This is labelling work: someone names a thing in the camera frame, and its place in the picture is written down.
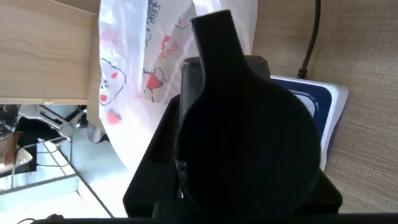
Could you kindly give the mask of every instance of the wooden panel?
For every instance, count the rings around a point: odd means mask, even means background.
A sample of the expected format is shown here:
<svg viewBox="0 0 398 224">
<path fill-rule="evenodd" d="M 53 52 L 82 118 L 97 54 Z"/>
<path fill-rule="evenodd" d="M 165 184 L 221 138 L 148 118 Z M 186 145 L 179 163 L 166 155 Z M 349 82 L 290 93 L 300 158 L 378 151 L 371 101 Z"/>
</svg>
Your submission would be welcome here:
<svg viewBox="0 0 398 224">
<path fill-rule="evenodd" d="M 54 0 L 78 9 L 97 14 L 100 9 L 101 0 Z"/>
<path fill-rule="evenodd" d="M 94 19 L 50 0 L 0 1 L 0 103 L 85 104 Z"/>
<path fill-rule="evenodd" d="M 350 90 L 326 174 L 342 212 L 398 211 L 398 1 L 322 1 L 310 79 Z M 314 0 L 259 0 L 254 54 L 295 77 L 312 32 Z"/>
</svg>

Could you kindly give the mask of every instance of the wooden shelf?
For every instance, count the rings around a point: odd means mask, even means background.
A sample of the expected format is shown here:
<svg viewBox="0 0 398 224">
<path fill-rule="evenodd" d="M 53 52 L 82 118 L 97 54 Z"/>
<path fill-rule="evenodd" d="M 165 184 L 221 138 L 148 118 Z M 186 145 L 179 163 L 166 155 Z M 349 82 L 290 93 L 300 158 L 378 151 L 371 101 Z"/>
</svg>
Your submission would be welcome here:
<svg viewBox="0 0 398 224">
<path fill-rule="evenodd" d="M 50 0 L 0 1 L 0 103 L 86 104 L 95 19 Z"/>
</svg>

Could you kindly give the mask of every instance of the black handle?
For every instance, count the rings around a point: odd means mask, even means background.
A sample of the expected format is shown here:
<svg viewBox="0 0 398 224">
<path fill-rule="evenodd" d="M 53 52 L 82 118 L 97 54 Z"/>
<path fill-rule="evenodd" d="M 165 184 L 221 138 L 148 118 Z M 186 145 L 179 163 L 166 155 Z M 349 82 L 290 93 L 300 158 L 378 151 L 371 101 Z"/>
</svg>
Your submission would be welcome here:
<svg viewBox="0 0 398 224">
<path fill-rule="evenodd" d="M 230 11 L 192 19 L 205 85 L 239 78 L 248 69 Z"/>
</svg>

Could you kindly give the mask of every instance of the cartoon bear face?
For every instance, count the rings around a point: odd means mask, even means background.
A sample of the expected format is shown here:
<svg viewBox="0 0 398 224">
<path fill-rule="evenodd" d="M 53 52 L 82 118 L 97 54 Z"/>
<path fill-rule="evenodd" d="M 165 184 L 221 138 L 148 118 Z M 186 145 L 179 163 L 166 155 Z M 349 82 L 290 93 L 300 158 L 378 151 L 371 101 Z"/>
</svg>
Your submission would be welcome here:
<svg viewBox="0 0 398 224">
<path fill-rule="evenodd" d="M 99 103 L 108 105 L 118 97 L 126 84 L 125 74 L 111 62 L 101 58 L 102 79 L 99 88 Z"/>
</svg>

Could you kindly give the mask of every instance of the white plastic bag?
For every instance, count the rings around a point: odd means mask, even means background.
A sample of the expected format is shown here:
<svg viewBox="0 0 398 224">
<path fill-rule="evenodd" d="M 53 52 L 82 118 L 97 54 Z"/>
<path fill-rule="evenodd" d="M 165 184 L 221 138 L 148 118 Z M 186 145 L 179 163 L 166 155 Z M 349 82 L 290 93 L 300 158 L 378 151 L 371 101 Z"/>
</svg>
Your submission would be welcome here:
<svg viewBox="0 0 398 224">
<path fill-rule="evenodd" d="M 223 9 L 251 54 L 257 0 L 101 1 L 99 117 L 132 174 L 167 103 L 180 93 L 180 64 L 198 55 L 190 19 Z"/>
</svg>

